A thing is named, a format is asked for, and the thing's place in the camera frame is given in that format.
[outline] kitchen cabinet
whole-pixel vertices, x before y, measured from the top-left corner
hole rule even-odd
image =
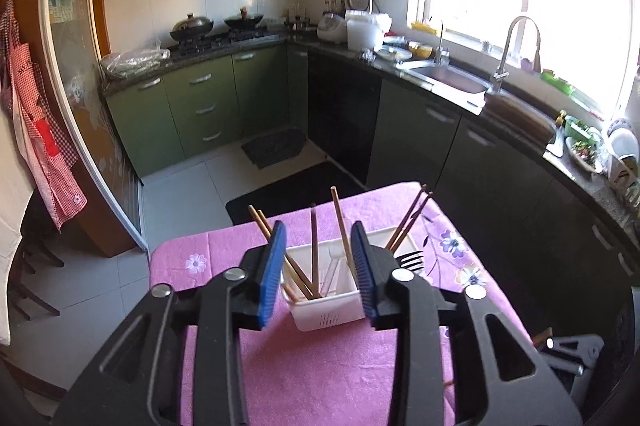
[[[162,78],[109,96],[107,104],[139,177],[184,159]]]
[[[382,80],[373,71],[309,53],[309,139],[367,182]]]
[[[277,45],[233,55],[244,136],[289,122],[287,48]]]
[[[613,337],[616,315],[630,295],[630,270],[602,223],[553,180],[520,235],[516,271],[536,288],[554,333]]]
[[[462,117],[434,189],[438,205],[531,334],[548,327],[550,317],[532,296],[532,287],[514,273],[520,259],[536,261],[523,253],[521,229],[550,182],[541,166]]]
[[[441,103],[383,81],[367,186],[418,181],[433,189],[459,122]]]
[[[174,70],[163,79],[186,157],[242,137],[231,56]]]
[[[299,46],[287,46],[289,73],[289,122],[308,133],[308,53]]]

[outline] red checkered apron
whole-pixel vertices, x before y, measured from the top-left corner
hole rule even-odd
[[[20,43],[14,0],[6,1],[0,18],[0,98],[13,119],[20,155],[60,230],[86,204],[69,169],[78,154],[51,114],[40,68],[31,61],[29,44]]]

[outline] plastic bag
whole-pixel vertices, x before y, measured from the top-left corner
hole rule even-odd
[[[156,68],[169,57],[171,51],[161,49],[160,41],[156,40],[155,49],[108,54],[100,60],[100,64],[110,77],[124,80]]]

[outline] dish rack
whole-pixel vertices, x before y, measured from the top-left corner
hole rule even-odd
[[[616,157],[607,132],[602,132],[601,162],[606,164],[607,180],[622,203],[640,218],[640,182],[638,177]]]
[[[396,228],[392,227],[368,232],[367,238],[372,246],[385,247],[395,230]],[[396,250],[394,256],[400,256],[401,254],[417,250],[418,248],[414,240],[411,238],[411,235],[408,234],[402,241],[402,244],[400,244],[400,247],[398,247],[398,250]],[[287,252],[305,273],[311,273],[311,244],[290,247],[287,249]],[[344,246],[342,245],[341,238],[318,243],[319,279],[325,279],[326,273],[330,269],[332,258],[338,256],[337,254],[340,256],[340,260],[335,274],[331,277],[332,282],[327,288],[326,297],[316,300],[306,300],[288,273],[285,271],[281,273],[280,281],[286,282],[292,288],[294,294],[300,299],[299,302],[293,302],[287,296],[286,292],[281,289],[282,297],[289,306],[298,330],[307,332],[309,330],[325,329],[327,327],[356,321],[364,317],[360,291],[357,289],[351,271],[346,264]]]

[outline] cabinet handle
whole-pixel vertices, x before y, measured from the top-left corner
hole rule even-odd
[[[202,138],[202,140],[203,140],[204,142],[211,142],[211,141],[213,141],[214,139],[219,138],[219,137],[220,137],[220,135],[222,135],[222,132],[218,132],[218,133],[215,133],[215,134],[213,134],[213,135],[209,135],[208,137],[203,137],[203,138]]]
[[[145,83],[144,85],[140,85],[138,87],[138,90],[146,90],[148,88],[151,88],[152,86],[159,85],[159,83],[160,83],[160,78],[156,78],[153,81],[149,81],[148,83]]]
[[[605,240],[604,236],[602,236],[602,233],[598,229],[598,226],[593,224],[591,226],[591,231],[593,231],[593,234],[597,238],[598,242],[602,244],[602,247],[604,247],[608,251],[613,250],[613,246]]]
[[[204,83],[205,81],[209,81],[211,79],[211,74],[207,74],[206,76],[202,76],[196,80],[191,80],[189,82],[190,85],[197,85],[198,83]]]
[[[625,257],[622,256],[622,253],[619,252],[618,253],[618,261],[620,262],[620,267],[622,267],[622,270],[624,272],[626,272],[627,276],[633,276],[634,272],[631,270],[631,268],[627,265],[626,261],[625,261]]]
[[[439,122],[444,122],[444,123],[455,122],[455,119],[453,117],[447,117],[444,114],[441,114],[440,112],[434,110],[433,108],[427,108],[426,112],[431,117],[433,117],[433,119],[438,120]]]
[[[475,142],[477,142],[480,146],[486,146],[488,148],[494,148],[495,147],[495,143],[491,142],[488,139],[485,139],[484,137],[482,137],[482,135],[477,134],[476,132],[474,132],[473,130],[467,130],[466,134]]]
[[[242,56],[235,56],[234,61],[247,61],[255,58],[255,52],[249,52],[248,54],[242,54]]]
[[[208,114],[209,112],[213,112],[217,106],[218,104],[216,103],[213,106],[210,106],[209,108],[201,108],[200,110],[196,110],[196,114],[198,114],[199,116],[202,116],[203,114]]]

